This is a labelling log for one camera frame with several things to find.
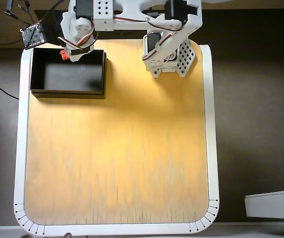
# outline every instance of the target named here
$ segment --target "wooden tabletop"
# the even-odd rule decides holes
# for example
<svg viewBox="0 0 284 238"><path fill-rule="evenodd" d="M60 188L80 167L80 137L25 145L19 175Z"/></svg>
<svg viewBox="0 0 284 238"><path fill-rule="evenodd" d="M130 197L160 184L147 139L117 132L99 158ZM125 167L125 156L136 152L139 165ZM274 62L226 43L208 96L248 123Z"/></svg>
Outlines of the wooden tabletop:
<svg viewBox="0 0 284 238"><path fill-rule="evenodd" d="M208 208L202 55L154 79L142 40L102 40L106 99L30 94L25 210L38 224L180 223Z"/></svg>

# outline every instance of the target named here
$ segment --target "black wire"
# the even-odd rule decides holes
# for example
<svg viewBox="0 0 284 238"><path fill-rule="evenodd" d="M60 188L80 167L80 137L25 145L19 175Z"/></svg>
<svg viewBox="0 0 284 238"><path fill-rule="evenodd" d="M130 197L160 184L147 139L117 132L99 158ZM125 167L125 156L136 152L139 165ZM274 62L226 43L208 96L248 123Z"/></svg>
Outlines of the black wire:
<svg viewBox="0 0 284 238"><path fill-rule="evenodd" d="M150 24L151 26L153 26L153 27L156 27L156 28L158 28L158 29L163 29L163 30L166 30L166 31L178 32L178 31L181 31L182 28L183 28L183 25L181 25L181 28L178 29L178 30L170 30L170 29L165 28L165 27L161 27L161 26L154 25L153 23L150 23L149 21L146 21L146 22L147 22L148 24Z"/></svg>
<svg viewBox="0 0 284 238"><path fill-rule="evenodd" d="M3 89L0 88L0 90L1 90L2 92L4 92L6 95L8 95L8 96L10 96L10 97L12 97L12 98L15 98L15 99L17 99L17 100L19 100L19 98L15 97L15 96L13 96L13 95L10 95L9 93L5 92Z"/></svg>
<svg viewBox="0 0 284 238"><path fill-rule="evenodd" d="M34 19L33 19L33 17L32 17L32 14L31 14L31 11L30 11L29 8L27 8L27 13L28 13L29 17L31 18L32 23L35 24L35 21L34 21Z"/></svg>
<svg viewBox="0 0 284 238"><path fill-rule="evenodd" d="M28 23L28 22L26 22L26 21L20 19L18 16L14 15L13 13L10 13L10 12L7 12L7 11L5 11L4 13L5 13L6 15L8 15L8 16L14 18L15 20L18 20L18 21L20 21L20 22L22 22L22 23L24 23L24 24L26 24L26 25L28 25L28 26L31 25L30 23Z"/></svg>
<svg viewBox="0 0 284 238"><path fill-rule="evenodd" d="M17 43L17 42L20 42L22 39L19 39L19 40L17 40L17 41L12 41L12 42L7 42L7 43L1 43L0 42L0 45L1 46L4 46L4 45L11 45L11 44L15 44L15 43Z"/></svg>
<svg viewBox="0 0 284 238"><path fill-rule="evenodd" d="M59 4L61 4L64 0L58 0L43 16L43 18L39 21L43 21Z"/></svg>

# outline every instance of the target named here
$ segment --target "white rounded border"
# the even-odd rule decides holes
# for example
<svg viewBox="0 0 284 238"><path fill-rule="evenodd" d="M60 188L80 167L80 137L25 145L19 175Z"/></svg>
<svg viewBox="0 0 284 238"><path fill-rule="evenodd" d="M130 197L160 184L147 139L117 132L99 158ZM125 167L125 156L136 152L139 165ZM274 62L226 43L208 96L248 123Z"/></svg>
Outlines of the white rounded border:
<svg viewBox="0 0 284 238"><path fill-rule="evenodd" d="M24 50L20 67L20 87L18 106L18 127L16 147L16 170L14 188L14 214L20 224L34 236L101 235L167 235L192 234L205 230L215 220L219 210L219 181L216 143L215 106L213 89L212 58L209 46L200 46L203 62L204 102L207 141L209 207L206 214L192 223L165 224L102 224L102 225L61 225L44 226L31 221L24 208L25 173L27 153L27 128L29 108L29 88L33 49Z"/></svg>

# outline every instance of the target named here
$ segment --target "open black box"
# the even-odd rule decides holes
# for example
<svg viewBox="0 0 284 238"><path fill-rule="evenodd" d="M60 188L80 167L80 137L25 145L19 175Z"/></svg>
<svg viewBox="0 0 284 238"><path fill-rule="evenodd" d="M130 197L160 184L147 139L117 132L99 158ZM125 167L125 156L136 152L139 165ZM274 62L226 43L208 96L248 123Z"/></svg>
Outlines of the open black box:
<svg viewBox="0 0 284 238"><path fill-rule="evenodd" d="M34 48L30 89L40 98L105 98L106 53L93 50L63 61L61 49Z"/></svg>

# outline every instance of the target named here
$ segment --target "white bracket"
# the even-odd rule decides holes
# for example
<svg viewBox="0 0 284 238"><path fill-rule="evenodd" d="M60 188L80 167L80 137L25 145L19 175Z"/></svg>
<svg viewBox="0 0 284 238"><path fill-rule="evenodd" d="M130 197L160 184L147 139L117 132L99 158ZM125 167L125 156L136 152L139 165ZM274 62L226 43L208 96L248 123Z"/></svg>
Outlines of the white bracket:
<svg viewBox="0 0 284 238"><path fill-rule="evenodd" d="M195 57L195 51L191 47L189 39L184 40L179 46L178 63L176 67L176 72L180 77L184 78L186 76Z"/></svg>
<svg viewBox="0 0 284 238"><path fill-rule="evenodd" d="M93 18L96 31L113 31L113 0L94 0Z"/></svg>

